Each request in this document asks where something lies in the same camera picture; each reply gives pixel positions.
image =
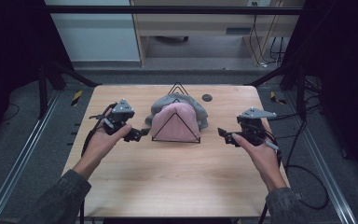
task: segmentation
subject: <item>black backdrop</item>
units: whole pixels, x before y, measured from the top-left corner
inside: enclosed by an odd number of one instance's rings
[[[44,0],[0,0],[0,120],[10,93],[38,80],[42,63],[58,62],[73,69],[51,16],[25,9],[44,5]],[[60,75],[48,72],[51,77]]]
[[[317,27],[308,47],[296,56],[301,57],[305,75],[322,81],[324,112],[342,144],[343,156],[358,161],[358,2],[308,0],[306,4],[317,7],[333,2],[323,20],[323,16],[318,20],[300,17],[285,60],[290,60]],[[296,74],[288,79],[296,79]]]

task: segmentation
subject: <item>pink fabric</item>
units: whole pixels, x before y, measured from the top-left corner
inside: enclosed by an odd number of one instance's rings
[[[200,137],[196,112],[191,105],[185,103],[173,103],[162,107],[153,117],[150,132],[154,140],[160,141],[192,142]]]

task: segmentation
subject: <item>dark gray sleeve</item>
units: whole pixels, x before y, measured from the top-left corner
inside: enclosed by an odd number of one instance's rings
[[[90,183],[73,170],[69,170],[49,188],[31,207],[19,223],[76,223],[77,214]]]
[[[289,188],[276,189],[266,198],[271,224],[308,223],[298,199]]]

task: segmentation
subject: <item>wall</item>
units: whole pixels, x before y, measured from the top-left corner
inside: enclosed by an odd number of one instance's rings
[[[128,6],[128,0],[45,0],[47,5]],[[51,14],[76,62],[139,62],[131,14]]]

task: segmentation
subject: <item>light wood tabletop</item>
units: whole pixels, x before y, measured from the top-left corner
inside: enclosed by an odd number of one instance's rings
[[[99,86],[89,106],[63,172],[80,158],[87,134],[96,123],[89,116],[103,113],[121,99],[134,108],[133,128],[149,128],[145,118],[172,85]],[[268,194],[244,149],[227,145],[217,128],[238,132],[236,117],[251,106],[263,109],[258,93],[249,86],[185,85],[185,90],[207,111],[209,126],[200,143],[119,141],[103,159],[89,182],[86,217],[259,217]],[[211,102],[202,100],[210,94]]]

